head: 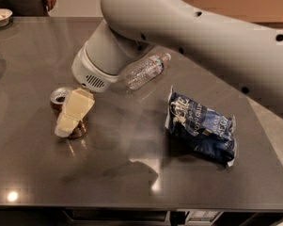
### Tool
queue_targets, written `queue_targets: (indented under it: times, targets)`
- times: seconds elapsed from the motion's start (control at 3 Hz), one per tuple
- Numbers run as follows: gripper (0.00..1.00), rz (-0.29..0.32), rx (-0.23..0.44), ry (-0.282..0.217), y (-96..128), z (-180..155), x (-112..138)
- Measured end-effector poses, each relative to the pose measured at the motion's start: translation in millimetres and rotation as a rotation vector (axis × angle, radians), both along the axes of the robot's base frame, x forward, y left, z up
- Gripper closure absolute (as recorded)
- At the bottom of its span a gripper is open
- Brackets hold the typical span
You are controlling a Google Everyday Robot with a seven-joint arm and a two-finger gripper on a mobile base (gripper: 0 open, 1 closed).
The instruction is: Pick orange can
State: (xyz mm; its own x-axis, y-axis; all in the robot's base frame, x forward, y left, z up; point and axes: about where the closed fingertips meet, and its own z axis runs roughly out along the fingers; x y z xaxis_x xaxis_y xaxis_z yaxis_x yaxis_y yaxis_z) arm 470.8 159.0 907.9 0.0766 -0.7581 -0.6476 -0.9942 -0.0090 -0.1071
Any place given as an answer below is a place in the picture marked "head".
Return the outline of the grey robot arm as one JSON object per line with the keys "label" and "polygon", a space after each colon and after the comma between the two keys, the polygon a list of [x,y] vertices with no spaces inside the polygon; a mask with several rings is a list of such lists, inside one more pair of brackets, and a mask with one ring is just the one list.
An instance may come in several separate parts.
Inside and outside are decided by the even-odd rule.
{"label": "grey robot arm", "polygon": [[81,87],[106,91],[153,46],[191,59],[283,119],[283,30],[182,0],[101,0],[102,22],[75,57]]}

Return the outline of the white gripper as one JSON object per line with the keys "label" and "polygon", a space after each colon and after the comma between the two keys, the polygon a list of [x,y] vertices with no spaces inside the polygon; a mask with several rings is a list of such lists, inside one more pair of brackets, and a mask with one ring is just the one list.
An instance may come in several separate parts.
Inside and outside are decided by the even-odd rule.
{"label": "white gripper", "polygon": [[55,134],[58,137],[68,137],[72,134],[94,106],[94,95],[87,89],[102,93],[119,79],[118,75],[104,73],[95,66],[87,54],[87,46],[88,42],[79,50],[71,65],[73,77],[84,89],[74,89],[66,96],[55,127]]}

